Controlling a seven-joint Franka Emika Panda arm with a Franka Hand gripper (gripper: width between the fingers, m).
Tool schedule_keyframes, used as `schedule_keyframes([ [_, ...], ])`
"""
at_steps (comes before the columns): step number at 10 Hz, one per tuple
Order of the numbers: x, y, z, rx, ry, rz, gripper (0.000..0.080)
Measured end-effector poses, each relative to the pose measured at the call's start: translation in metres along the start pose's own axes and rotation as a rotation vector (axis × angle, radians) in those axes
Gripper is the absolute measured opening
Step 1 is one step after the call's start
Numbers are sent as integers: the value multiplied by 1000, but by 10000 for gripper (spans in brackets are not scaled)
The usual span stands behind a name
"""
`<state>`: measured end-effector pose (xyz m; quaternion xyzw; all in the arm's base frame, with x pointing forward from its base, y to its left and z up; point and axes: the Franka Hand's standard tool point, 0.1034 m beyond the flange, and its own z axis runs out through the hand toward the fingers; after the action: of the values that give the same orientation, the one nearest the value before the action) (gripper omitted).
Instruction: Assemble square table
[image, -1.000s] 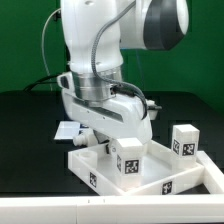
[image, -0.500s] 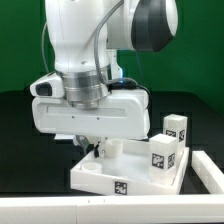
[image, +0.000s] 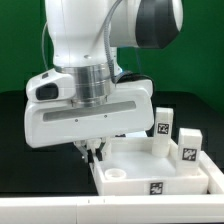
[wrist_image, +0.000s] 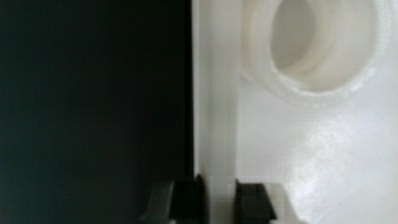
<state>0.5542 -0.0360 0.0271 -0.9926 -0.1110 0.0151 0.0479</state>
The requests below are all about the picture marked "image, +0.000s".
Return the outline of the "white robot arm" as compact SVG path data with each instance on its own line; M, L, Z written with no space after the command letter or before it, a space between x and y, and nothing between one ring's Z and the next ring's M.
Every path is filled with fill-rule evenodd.
M31 78L25 139L82 153L154 124L152 81L122 70L120 47L163 49L180 33L182 0L45 0L53 66Z

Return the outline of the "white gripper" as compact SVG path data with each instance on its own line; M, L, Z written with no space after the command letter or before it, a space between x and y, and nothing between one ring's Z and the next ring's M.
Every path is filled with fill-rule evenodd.
M154 124L151 103L153 83L149 79L118 83L103 105L75 108L68 101L27 102L25 140L32 148L74 142L88 162L85 140L103 138L100 152L110 157L110 136L150 130Z

